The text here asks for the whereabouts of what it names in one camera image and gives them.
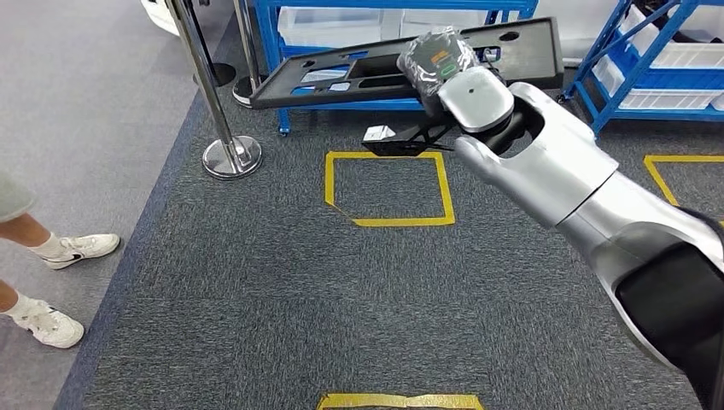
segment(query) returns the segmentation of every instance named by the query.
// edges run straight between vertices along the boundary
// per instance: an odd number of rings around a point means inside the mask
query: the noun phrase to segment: black tray
[[[509,84],[524,81],[542,89],[560,88],[563,84],[558,28],[552,17],[471,28],[463,30],[462,35],[478,52],[499,48],[500,59],[492,64]],[[283,108],[416,97],[417,92],[395,65],[397,56],[412,39],[290,57],[251,96],[251,106]],[[340,66],[349,66],[344,77],[301,83],[311,71]],[[333,91],[332,85],[347,89]],[[292,94],[301,87],[306,87],[300,90],[305,93]]]

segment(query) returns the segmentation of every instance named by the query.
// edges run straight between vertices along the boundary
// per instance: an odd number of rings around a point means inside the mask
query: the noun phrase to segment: sock
[[[35,299],[31,299],[21,294],[17,290],[15,291],[15,293],[18,294],[18,302],[15,303],[15,306],[11,307],[5,312],[0,312],[0,314],[4,314],[13,319],[20,319],[23,316],[27,316],[29,313],[32,313],[39,308]]]
[[[28,247],[35,255],[43,259],[53,259],[64,255],[67,252],[66,247],[61,244],[61,240],[51,232],[50,237],[40,246]]]

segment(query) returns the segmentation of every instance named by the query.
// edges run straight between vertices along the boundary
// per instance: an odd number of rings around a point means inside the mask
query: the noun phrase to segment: gray carpet
[[[239,55],[234,44],[228,60]],[[492,410],[697,407],[682,376],[623,335],[564,240],[454,155],[454,225],[363,228],[324,202],[328,151],[362,150],[367,126],[418,114],[300,112],[279,138],[273,112],[236,107],[228,87],[221,96],[264,165],[215,181],[199,162],[208,141],[191,141],[124,271],[126,302],[102,310],[119,315],[108,344],[81,349],[100,355],[85,408],[313,409],[328,393],[471,394]],[[212,135],[206,115],[189,121]],[[691,124],[612,125],[601,145],[652,189],[645,154],[724,152],[714,127]],[[336,198],[349,212],[440,212],[424,161],[344,161]]]
[[[196,93],[178,38],[139,1],[0,1],[0,168],[38,193],[60,235],[127,239]],[[199,12],[212,50],[233,6]],[[89,325],[121,252],[50,272],[0,243],[0,278]],[[0,318],[0,408],[48,409],[78,350],[37,343]]]

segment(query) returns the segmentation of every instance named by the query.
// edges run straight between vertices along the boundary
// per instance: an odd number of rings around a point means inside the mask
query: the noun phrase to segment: chrome pole
[[[236,179],[254,172],[261,163],[261,147],[255,139],[232,136],[219,96],[213,86],[213,77],[203,54],[201,36],[193,24],[191,4],[188,0],[167,0],[176,21],[179,37],[189,55],[199,89],[212,116],[219,139],[206,148],[203,165],[216,179]]]
[[[239,33],[242,36],[244,56],[247,60],[249,76],[242,77],[234,86],[234,98],[245,108],[251,108],[250,97],[261,85],[263,79],[259,74],[259,60],[256,58],[254,47],[254,32],[252,31],[251,17],[249,16],[246,0],[231,0],[236,9],[236,21],[239,23]]]

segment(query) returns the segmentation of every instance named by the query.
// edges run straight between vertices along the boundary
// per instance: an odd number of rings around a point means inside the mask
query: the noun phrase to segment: floor marking
[[[428,218],[354,218],[335,205],[335,160],[399,160],[399,159],[431,159],[435,160],[437,179],[440,183],[443,216]],[[445,162],[440,152],[423,152],[418,156],[377,156],[369,151],[330,151],[324,160],[324,201],[331,207],[346,215],[358,226],[443,226],[455,223],[453,200],[450,197],[450,186],[447,184]]]
[[[352,407],[437,407],[460,410],[485,410],[475,395],[379,395],[366,393],[330,393],[322,398],[317,410]]]
[[[724,162],[724,155],[647,155],[644,157],[644,165],[649,170],[651,177],[654,178],[654,182],[657,183],[669,203],[678,207],[679,201],[676,200],[674,193],[658,172],[656,162]]]

